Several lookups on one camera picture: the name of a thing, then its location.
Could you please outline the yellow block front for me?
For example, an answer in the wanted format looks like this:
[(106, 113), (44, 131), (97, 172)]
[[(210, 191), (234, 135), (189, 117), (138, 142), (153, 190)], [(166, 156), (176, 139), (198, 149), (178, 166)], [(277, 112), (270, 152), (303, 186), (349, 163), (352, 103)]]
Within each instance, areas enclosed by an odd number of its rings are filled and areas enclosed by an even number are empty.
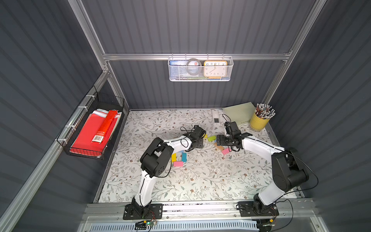
[(176, 162), (177, 161), (177, 158), (176, 158), (176, 153), (175, 154), (172, 154), (172, 162)]

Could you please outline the teal block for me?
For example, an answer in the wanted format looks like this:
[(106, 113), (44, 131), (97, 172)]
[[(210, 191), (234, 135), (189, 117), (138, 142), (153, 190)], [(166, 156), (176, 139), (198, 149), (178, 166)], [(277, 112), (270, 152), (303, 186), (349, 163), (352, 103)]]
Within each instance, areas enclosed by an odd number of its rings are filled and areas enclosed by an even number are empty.
[(182, 153), (182, 162), (187, 162), (187, 153)]

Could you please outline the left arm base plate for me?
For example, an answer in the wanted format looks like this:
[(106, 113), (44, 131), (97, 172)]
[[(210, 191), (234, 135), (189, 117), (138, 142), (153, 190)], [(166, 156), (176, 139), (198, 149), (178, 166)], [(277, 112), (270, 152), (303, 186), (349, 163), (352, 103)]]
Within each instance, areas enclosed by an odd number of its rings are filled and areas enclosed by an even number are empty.
[(136, 203), (125, 206), (123, 220), (144, 220), (144, 219), (161, 219), (163, 213), (163, 204), (149, 204), (141, 207)]

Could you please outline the lime green block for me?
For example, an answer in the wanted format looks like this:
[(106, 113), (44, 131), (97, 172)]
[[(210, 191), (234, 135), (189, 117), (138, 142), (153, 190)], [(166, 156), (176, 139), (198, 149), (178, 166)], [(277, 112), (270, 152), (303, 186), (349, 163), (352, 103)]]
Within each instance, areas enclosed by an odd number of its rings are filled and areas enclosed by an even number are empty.
[(212, 141), (215, 141), (216, 138), (217, 138), (217, 136), (216, 136), (216, 135), (213, 135), (213, 136), (209, 136), (209, 137), (207, 138), (207, 140), (208, 140), (209, 142), (212, 142)]

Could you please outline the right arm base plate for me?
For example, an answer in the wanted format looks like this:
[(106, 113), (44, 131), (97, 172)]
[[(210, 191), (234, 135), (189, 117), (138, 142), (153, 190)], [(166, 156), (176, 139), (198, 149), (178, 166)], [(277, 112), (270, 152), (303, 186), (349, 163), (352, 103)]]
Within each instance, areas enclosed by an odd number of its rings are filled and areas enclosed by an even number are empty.
[(259, 201), (242, 201), (238, 202), (236, 205), (242, 217), (277, 217), (279, 216), (279, 211), (275, 204), (270, 204), (265, 206)]

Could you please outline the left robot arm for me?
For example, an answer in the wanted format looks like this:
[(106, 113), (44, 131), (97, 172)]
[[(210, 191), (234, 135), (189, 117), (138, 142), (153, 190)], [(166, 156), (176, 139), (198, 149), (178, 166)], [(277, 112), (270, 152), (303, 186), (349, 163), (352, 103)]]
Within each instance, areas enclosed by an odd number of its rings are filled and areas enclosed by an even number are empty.
[(163, 178), (162, 173), (171, 161), (172, 155), (180, 151), (192, 151), (203, 148), (206, 130), (198, 125), (187, 130), (183, 135), (171, 140), (156, 137), (140, 158), (141, 182), (137, 194), (132, 199), (132, 205), (140, 210), (149, 207), (152, 202), (152, 192), (157, 179)]

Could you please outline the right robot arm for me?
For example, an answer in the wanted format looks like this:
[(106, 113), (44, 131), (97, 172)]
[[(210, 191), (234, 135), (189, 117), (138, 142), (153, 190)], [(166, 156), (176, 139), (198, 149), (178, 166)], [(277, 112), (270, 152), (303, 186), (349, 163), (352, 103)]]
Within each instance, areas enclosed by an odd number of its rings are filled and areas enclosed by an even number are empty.
[(248, 150), (271, 163), (272, 182), (254, 196), (253, 210), (256, 213), (267, 212), (284, 194), (309, 180), (305, 164), (295, 157), (296, 149), (277, 147), (248, 132), (242, 133), (236, 122), (225, 122), (224, 127), (226, 134), (216, 136), (217, 145), (236, 152)]

